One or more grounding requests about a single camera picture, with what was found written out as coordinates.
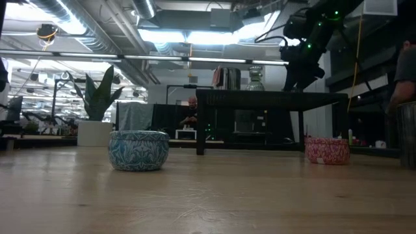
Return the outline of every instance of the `blue patterned bowl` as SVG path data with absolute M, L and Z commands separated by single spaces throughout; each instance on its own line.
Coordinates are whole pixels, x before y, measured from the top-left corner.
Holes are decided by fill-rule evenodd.
M 156 131 L 113 131 L 109 157 L 116 170 L 144 172 L 159 169 L 168 158 L 169 135 Z

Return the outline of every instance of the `ceiling light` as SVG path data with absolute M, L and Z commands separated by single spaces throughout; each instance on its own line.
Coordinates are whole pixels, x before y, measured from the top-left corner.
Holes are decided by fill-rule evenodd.
M 129 99 L 117 99 L 116 102 L 120 102 L 120 103 L 130 103 L 130 102 L 138 102 L 138 103 L 146 103 L 143 100 L 129 100 Z
M 198 58 L 198 57 L 190 57 L 190 61 L 192 62 L 228 62 L 228 63 L 246 63 L 245 59 L 231 59 L 231 58 Z
M 126 59 L 147 59 L 147 60 L 167 60 L 167 61 L 182 61 L 181 57 L 171 56 L 151 56 L 151 55 L 126 55 Z
M 102 55 L 95 53 L 60 53 L 62 57 L 79 57 L 79 58 L 101 58 L 101 59 L 117 59 L 117 55 Z
M 236 44 L 239 39 L 231 32 L 191 32 L 187 42 L 197 45 Z
M 280 65 L 280 66 L 284 66 L 289 64 L 289 62 L 284 62 L 284 61 L 267 61 L 267 60 L 253 60 L 252 64 L 258 64 L 258 65 Z
M 185 37 L 179 31 L 150 31 L 139 29 L 138 33 L 144 41 L 153 43 L 184 42 Z
M 14 98 L 14 96 L 13 95 L 9 95 L 9 96 L 7 96 L 8 98 Z M 48 101 L 51 101 L 51 100 L 53 100 L 53 97 L 42 97 L 42 96 L 23 96 L 23 98 L 25 98 L 25 99 L 40 99 L 40 100 L 48 100 Z M 66 101 L 66 100 L 71 100 L 71 101 L 75 101 L 75 100 L 82 100 L 82 98 L 80 98 L 80 97 L 56 97 L 56 100 L 63 100 L 63 101 Z
M 8 49 L 0 49 L 0 54 L 7 54 L 11 53 Z M 13 55 L 27 55 L 27 56 L 53 56 L 52 52 L 45 52 L 45 51 L 18 51 L 13 50 Z

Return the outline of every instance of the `potted plant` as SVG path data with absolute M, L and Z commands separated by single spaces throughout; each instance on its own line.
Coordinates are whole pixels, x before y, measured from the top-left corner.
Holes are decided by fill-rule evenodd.
M 85 74 L 85 92 L 77 86 L 73 76 L 69 75 L 77 95 L 84 101 L 84 109 L 89 116 L 86 121 L 80 121 L 78 125 L 78 146 L 108 146 L 112 123 L 102 122 L 105 111 L 120 97 L 123 88 L 117 89 L 111 94 L 111 84 L 114 79 L 114 66 L 107 69 L 101 84 L 96 88 L 94 81 Z

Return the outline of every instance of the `glass jar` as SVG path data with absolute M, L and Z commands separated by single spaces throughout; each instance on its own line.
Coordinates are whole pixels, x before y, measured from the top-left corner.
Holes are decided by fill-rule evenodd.
M 265 87 L 261 83 L 261 78 L 263 74 L 261 73 L 261 70 L 263 70 L 260 66 L 252 66 L 248 69 L 250 73 L 250 83 L 247 84 L 246 90 L 249 91 L 265 91 Z

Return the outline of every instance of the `snake plant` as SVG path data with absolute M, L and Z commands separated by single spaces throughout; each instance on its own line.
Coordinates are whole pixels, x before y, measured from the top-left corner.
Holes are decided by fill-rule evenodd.
M 86 81 L 84 94 L 77 84 L 75 84 L 73 76 L 68 71 L 66 73 L 73 82 L 73 87 L 77 92 L 77 95 L 84 101 L 84 109 L 89 116 L 89 120 L 102 121 L 105 111 L 120 97 L 124 88 L 121 87 L 111 94 L 111 84 L 114 79 L 114 66 L 107 69 L 98 88 L 96 88 L 91 77 L 88 74 L 85 74 Z

